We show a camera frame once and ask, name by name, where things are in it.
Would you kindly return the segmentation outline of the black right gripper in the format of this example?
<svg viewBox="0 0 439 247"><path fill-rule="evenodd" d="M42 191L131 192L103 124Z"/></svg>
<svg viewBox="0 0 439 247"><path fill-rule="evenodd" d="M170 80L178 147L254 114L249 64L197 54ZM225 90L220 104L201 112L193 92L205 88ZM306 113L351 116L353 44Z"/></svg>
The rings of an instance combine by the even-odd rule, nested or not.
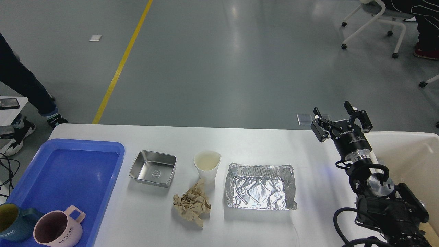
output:
<svg viewBox="0 0 439 247"><path fill-rule="evenodd" d="M372 147L367 141L364 133L369 133L373 128L366 111L354 108L349 101L345 101L344 107L349 114L348 120L336 121L342 127L339 131L335 129L335 122L323 118L317 107L314 108L314 120L311 129L319 142L332 139L340 157L344 161L356 162L369 158ZM358 119L361 127L355 124Z"/></svg>

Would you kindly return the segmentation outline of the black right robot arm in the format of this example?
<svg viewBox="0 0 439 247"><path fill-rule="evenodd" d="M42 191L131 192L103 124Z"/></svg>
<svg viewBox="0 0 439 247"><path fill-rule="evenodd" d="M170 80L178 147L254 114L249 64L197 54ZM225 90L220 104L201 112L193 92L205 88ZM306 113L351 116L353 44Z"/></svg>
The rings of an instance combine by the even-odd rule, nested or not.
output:
<svg viewBox="0 0 439 247"><path fill-rule="evenodd" d="M429 214L420 200L404 183L395 184L389 169L370 157L372 147L365 133L372 123L365 111L353 108L345 101L349 119L331 121L314 108L311 129L320 142L331 139L341 157L336 167L345 170L349 185L356 194L356 208L338 209L333 216L334 228L345 247L429 247L420 223L427 223ZM381 233L384 241L375 236L348 240L342 233L338 216L345 211L356 212L355 224Z"/></svg>

